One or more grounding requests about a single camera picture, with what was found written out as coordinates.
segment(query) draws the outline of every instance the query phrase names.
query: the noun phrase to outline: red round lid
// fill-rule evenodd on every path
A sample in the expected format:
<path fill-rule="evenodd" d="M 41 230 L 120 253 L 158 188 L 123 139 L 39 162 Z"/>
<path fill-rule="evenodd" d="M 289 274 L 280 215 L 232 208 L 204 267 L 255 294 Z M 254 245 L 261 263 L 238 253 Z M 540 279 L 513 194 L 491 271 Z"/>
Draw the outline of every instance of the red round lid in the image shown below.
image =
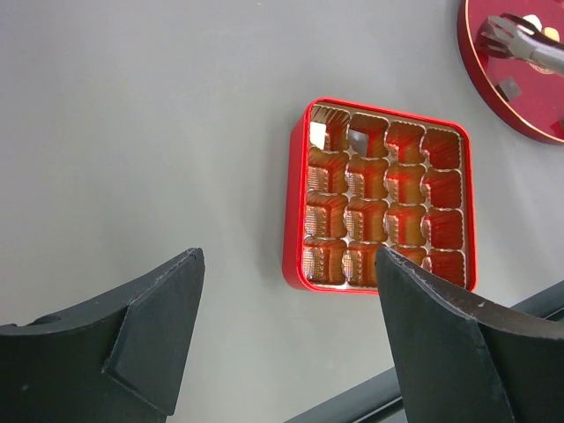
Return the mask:
<path fill-rule="evenodd" d="M 487 56 L 475 48 L 489 16 L 511 13 L 544 35 L 564 39 L 564 0 L 463 0 L 458 44 L 473 84 L 510 126 L 538 141 L 564 143 L 564 78 L 521 60 Z"/>

